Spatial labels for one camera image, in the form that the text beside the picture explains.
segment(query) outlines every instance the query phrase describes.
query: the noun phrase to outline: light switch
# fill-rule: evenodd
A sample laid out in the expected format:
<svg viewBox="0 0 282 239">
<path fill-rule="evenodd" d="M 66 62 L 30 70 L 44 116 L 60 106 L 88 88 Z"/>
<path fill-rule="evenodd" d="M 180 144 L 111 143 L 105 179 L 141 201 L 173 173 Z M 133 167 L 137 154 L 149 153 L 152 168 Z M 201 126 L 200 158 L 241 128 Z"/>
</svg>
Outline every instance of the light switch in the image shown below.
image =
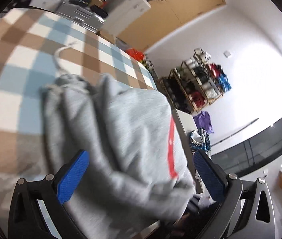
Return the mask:
<svg viewBox="0 0 282 239">
<path fill-rule="evenodd" d="M 225 51 L 224 53 L 224 56 L 226 57 L 226 58 L 229 58 L 229 57 L 231 57 L 232 56 L 232 54 L 229 52 L 229 51 Z"/>
</svg>

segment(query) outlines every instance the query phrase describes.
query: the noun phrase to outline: shelf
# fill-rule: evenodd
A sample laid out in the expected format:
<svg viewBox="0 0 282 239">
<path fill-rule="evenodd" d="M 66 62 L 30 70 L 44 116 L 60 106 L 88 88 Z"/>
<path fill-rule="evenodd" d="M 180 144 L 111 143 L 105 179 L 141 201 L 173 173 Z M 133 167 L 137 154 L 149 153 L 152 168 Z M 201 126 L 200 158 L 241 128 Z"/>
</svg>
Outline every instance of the shelf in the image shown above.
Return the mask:
<svg viewBox="0 0 282 239">
<path fill-rule="evenodd" d="M 202 86 L 199 85 L 199 83 L 197 82 L 196 77 L 193 75 L 191 69 L 188 67 L 188 65 L 187 65 L 186 63 L 184 63 L 184 64 L 185 64 L 185 66 L 187 67 L 187 69 L 188 69 L 188 71 L 190 72 L 190 74 L 193 76 L 193 78 L 191 78 L 190 80 L 191 80 L 191 82 L 193 82 L 195 88 L 196 88 L 198 91 L 200 91 L 200 93 L 202 94 L 203 98 L 209 103 L 209 105 L 213 104 L 213 103 L 222 95 L 222 93 L 221 93 L 221 91 L 218 89 L 218 87 L 216 86 L 216 84 L 214 83 L 214 81 L 212 80 L 211 75 L 206 72 L 206 71 L 207 71 L 206 67 L 205 67 L 205 66 L 202 66 L 203 64 L 200 63 L 201 67 L 205 70 L 205 73 L 206 73 L 206 74 L 208 75 L 208 77 L 209 77 L 209 82 L 212 81 L 212 82 L 214 83 L 215 87 L 217 88 L 217 90 L 220 92 L 219 96 L 218 96 L 217 98 L 214 98 L 214 99 L 208 99 L 208 98 L 207 98 L 207 96 L 206 96 L 206 94 L 205 94 L 205 91 L 202 89 Z"/>
<path fill-rule="evenodd" d="M 202 108 L 204 108 L 204 107 L 207 105 L 207 100 L 206 100 L 206 99 L 205 99 L 205 100 L 206 100 L 206 103 L 205 103 L 202 107 L 200 107 L 200 108 L 197 107 L 197 106 L 195 105 L 195 103 L 194 103 L 194 105 L 193 105 L 193 104 L 192 104 L 192 101 L 191 101 L 190 98 L 188 97 L 188 94 L 187 94 L 186 91 L 184 90 L 184 88 L 183 88 L 183 86 L 182 86 L 182 84 L 181 84 L 181 81 L 179 80 L 178 76 L 176 75 L 174 69 L 171 70 L 171 73 L 172 73 L 172 75 L 174 76 L 174 78 L 177 80 L 177 82 L 178 82 L 179 86 L 181 87 L 181 90 L 182 90 L 182 92 L 184 93 L 184 95 L 185 95 L 185 97 L 186 97 L 188 103 L 189 103 L 190 106 L 193 108 L 193 111 L 199 112 Z"/>
<path fill-rule="evenodd" d="M 163 88 L 163 90 L 164 90 L 164 93 L 166 94 L 166 97 L 167 97 L 169 103 L 171 104 L 171 106 L 173 106 L 174 108 L 176 108 L 175 105 L 174 105 L 173 100 L 171 99 L 169 93 L 167 92 L 167 89 L 166 89 L 166 87 L 165 87 L 165 85 L 164 85 L 164 83 L 163 83 L 162 78 L 160 78 L 160 84 L 161 84 L 161 86 L 162 86 L 162 88 Z"/>
</svg>

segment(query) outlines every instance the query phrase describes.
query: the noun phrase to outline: checkered blanket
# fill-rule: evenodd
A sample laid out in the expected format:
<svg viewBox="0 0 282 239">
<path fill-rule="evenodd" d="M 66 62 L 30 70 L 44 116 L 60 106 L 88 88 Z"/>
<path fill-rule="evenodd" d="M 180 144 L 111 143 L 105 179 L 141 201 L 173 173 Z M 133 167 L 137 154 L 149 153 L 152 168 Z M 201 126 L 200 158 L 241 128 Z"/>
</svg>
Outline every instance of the checkered blanket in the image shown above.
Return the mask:
<svg viewBox="0 0 282 239">
<path fill-rule="evenodd" d="M 41 117 L 41 87 L 58 76 L 61 66 L 96 84 L 111 74 L 125 88 L 156 89 L 146 68 L 125 52 L 85 28 L 56 14 L 12 9 L 0 21 L 0 225 L 7 231 L 15 183 L 48 174 Z"/>
</svg>

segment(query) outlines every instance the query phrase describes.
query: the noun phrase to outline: gray sweatshirt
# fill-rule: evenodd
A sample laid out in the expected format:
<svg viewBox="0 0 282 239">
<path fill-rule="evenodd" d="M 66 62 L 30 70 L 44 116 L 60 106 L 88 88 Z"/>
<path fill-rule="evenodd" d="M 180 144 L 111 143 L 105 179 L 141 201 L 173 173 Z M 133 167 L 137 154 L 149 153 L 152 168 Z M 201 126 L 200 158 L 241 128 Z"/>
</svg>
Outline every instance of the gray sweatshirt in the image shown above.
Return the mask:
<svg viewBox="0 0 282 239">
<path fill-rule="evenodd" d="M 65 74 L 46 93 L 44 120 L 54 172 L 79 149 L 90 154 L 65 204 L 87 238 L 130 238 L 181 217 L 195 189 L 164 95 L 124 90 L 106 74 L 96 87 Z"/>
</svg>

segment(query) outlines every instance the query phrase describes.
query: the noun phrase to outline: drawstring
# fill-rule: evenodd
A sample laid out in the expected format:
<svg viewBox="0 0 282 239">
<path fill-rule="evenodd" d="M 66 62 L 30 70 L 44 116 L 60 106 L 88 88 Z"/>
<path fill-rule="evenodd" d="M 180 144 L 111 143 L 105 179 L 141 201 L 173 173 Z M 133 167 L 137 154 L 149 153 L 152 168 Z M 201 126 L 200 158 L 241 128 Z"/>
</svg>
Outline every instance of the drawstring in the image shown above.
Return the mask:
<svg viewBox="0 0 282 239">
<path fill-rule="evenodd" d="M 61 48 L 57 49 L 57 50 L 54 52 L 54 63 L 55 63 L 55 65 L 56 65 L 58 71 L 59 71 L 61 74 L 70 74 L 70 72 L 67 71 L 67 70 L 65 70 L 64 68 L 62 68 L 62 67 L 60 66 L 60 62 L 59 62 L 59 59 L 60 59 L 60 58 L 59 58 L 59 55 L 60 55 L 60 52 L 61 52 L 62 50 L 67 49 L 67 48 L 72 48 L 74 44 L 75 44 L 75 42 L 72 42 L 72 43 L 70 43 L 70 44 L 67 45 L 67 46 L 64 46 L 64 47 L 61 47 Z"/>
</svg>

